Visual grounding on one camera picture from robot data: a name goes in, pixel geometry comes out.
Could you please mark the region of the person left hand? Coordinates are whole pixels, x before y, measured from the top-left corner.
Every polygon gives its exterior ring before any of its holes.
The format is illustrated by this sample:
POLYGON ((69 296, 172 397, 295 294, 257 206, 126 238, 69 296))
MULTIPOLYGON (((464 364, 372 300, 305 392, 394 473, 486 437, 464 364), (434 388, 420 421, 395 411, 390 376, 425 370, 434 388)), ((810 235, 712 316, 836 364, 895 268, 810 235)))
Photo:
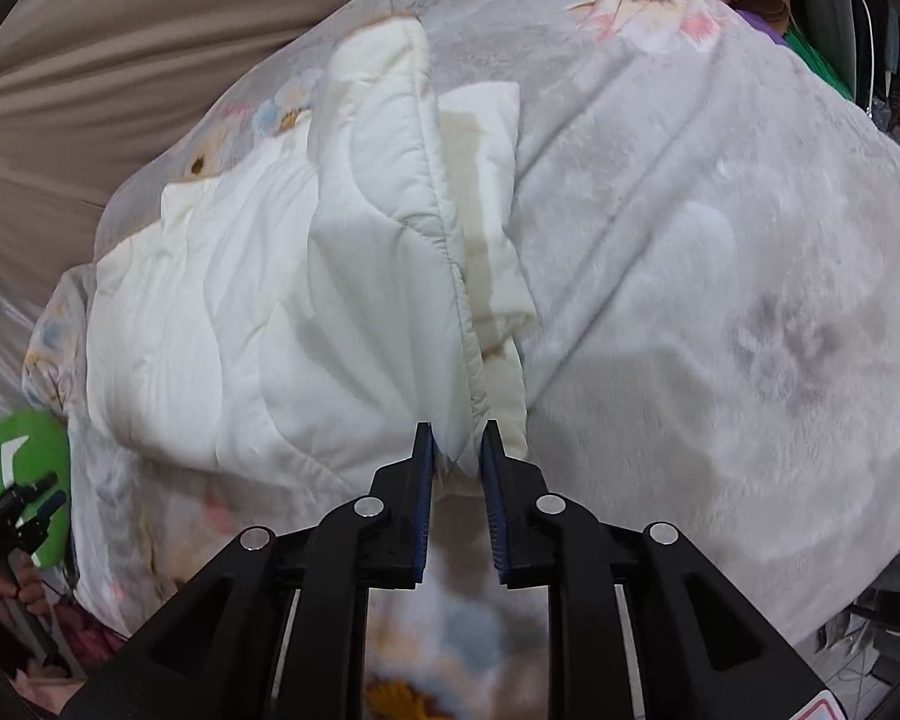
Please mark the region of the person left hand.
POLYGON ((11 600, 18 601, 27 613, 36 617, 43 619, 52 617, 52 605, 46 598, 45 587, 41 583, 37 567, 28 554, 19 557, 16 577, 7 578, 6 575, 0 574, 0 621, 8 628, 16 625, 9 611, 11 600))

